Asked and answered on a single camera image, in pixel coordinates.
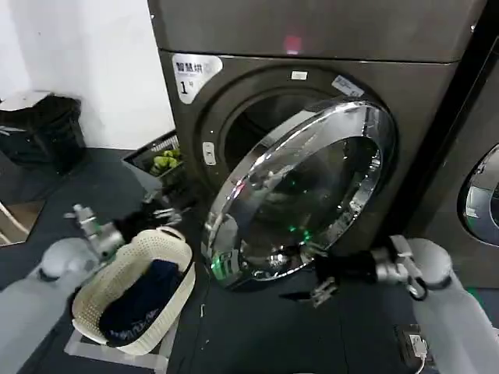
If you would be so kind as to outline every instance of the washing machine door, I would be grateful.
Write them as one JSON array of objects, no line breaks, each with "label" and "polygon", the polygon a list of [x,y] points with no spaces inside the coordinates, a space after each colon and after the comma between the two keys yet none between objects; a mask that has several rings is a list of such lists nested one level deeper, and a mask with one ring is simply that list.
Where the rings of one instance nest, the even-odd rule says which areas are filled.
[{"label": "washing machine door", "polygon": [[215,278],[227,288],[272,281],[333,251],[380,188],[395,141],[388,111],[354,98],[315,103],[279,125],[208,214],[202,251]]},{"label": "washing machine door", "polygon": [[499,245],[499,146],[476,166],[460,196],[466,228],[483,242]]}]

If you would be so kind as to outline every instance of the label sticker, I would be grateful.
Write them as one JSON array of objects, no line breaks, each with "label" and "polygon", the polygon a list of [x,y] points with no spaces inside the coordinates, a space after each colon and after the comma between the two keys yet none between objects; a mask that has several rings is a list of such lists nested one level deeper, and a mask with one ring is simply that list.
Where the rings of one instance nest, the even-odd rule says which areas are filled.
[{"label": "label sticker", "polygon": [[299,72],[299,71],[293,71],[291,72],[291,79],[292,80],[306,80],[306,76],[309,75],[309,72]]},{"label": "label sticker", "polygon": [[476,209],[474,209],[470,206],[466,207],[466,215],[468,217],[472,217],[472,218],[480,218],[480,217],[478,217],[478,214],[476,214]]},{"label": "label sticker", "polygon": [[191,104],[201,88],[216,76],[223,63],[217,56],[185,55],[176,53],[172,57],[173,71],[180,101]]},{"label": "label sticker", "polygon": [[239,273],[239,251],[233,249],[231,252],[222,253],[213,262],[211,270],[213,275],[221,281]]},{"label": "label sticker", "polygon": [[335,89],[340,90],[347,96],[361,97],[364,95],[364,90],[357,87],[344,76],[336,76],[331,84]]}]

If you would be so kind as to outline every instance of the front-load washing machine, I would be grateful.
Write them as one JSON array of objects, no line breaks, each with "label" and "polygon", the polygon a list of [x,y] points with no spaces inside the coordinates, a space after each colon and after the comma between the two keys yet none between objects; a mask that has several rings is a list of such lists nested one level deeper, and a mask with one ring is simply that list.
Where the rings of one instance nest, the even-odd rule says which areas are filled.
[{"label": "front-load washing machine", "polygon": [[209,246],[258,248],[237,263],[263,280],[306,263],[279,252],[306,240],[368,248],[484,2],[150,0],[193,184],[224,186]]}]

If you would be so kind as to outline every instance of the laundry basket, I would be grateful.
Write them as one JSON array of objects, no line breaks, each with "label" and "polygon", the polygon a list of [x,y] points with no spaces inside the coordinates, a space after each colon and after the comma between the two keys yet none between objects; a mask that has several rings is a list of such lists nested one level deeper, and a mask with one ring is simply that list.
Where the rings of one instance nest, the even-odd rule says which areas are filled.
[{"label": "laundry basket", "polygon": [[99,344],[107,344],[99,330],[102,313],[140,278],[155,259],[177,263],[183,279],[149,328],[134,342],[117,347],[130,355],[145,355],[152,351],[179,316],[196,280],[192,250],[174,228],[142,231],[117,251],[114,261],[77,293],[72,306],[75,329]]}]

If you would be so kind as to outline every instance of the dark floor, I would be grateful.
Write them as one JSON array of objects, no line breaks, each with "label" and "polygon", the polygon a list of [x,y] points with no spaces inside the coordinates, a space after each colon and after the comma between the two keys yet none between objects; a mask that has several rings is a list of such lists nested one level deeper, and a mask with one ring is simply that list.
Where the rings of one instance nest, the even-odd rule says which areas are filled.
[{"label": "dark floor", "polygon": [[[7,178],[2,174],[0,199],[51,195],[28,242],[0,249],[0,288],[32,270],[53,241],[80,236],[72,222],[62,218],[73,204],[91,206],[102,221],[125,216],[139,206],[143,190],[120,164],[122,155],[90,150],[85,161],[63,180],[50,177],[44,183],[28,183],[34,191],[10,185],[26,184],[26,175],[14,173],[16,178]],[[195,216],[186,217],[180,229],[199,259],[202,225]],[[410,298],[402,289],[349,284],[317,310],[279,298],[287,291],[306,290],[313,282],[313,274],[305,271],[257,293],[232,293],[211,283],[197,263],[196,287],[182,313],[168,374],[410,372],[400,359],[394,334],[395,325],[415,322]],[[481,290],[478,295],[499,326],[499,293]],[[65,317],[23,374],[153,372],[67,355],[63,348],[72,331],[69,317]]]}]

